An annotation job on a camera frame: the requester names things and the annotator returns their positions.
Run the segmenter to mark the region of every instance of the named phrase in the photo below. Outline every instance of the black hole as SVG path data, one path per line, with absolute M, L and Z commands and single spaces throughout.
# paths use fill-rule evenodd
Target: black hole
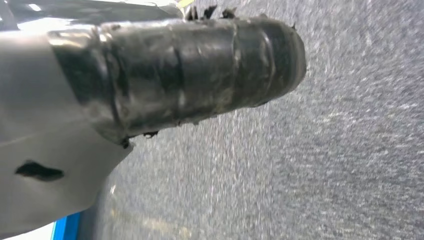
M 148 139 L 151 139 L 154 136 L 158 135 L 158 133 L 159 133 L 159 131 L 145 132 L 145 133 L 143 133 L 143 136 L 145 136 Z
M 32 160 L 27 160 L 24 165 L 18 167 L 15 174 L 43 182 L 51 182 L 64 177 L 63 171 L 42 166 Z
M 128 138 L 122 140 L 121 145 L 122 145 L 123 149 L 127 149 L 130 146 L 130 140 Z

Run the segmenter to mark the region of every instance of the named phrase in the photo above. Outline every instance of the gray carpet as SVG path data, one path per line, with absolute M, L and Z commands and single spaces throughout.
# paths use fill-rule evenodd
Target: gray carpet
M 424 1 L 198 2 L 295 22 L 304 82 L 137 138 L 79 239 L 424 239 Z

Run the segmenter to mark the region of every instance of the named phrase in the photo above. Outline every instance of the blue object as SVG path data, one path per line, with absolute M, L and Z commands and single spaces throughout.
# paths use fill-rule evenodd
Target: blue object
M 77 240 L 80 213 L 57 220 L 53 226 L 51 240 Z

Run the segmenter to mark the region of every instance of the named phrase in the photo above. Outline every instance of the gray floor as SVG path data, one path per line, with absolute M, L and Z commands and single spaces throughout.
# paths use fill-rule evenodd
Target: gray floor
M 305 81 L 137 138 L 79 239 L 424 239 L 424 1 L 216 2 L 296 22 Z

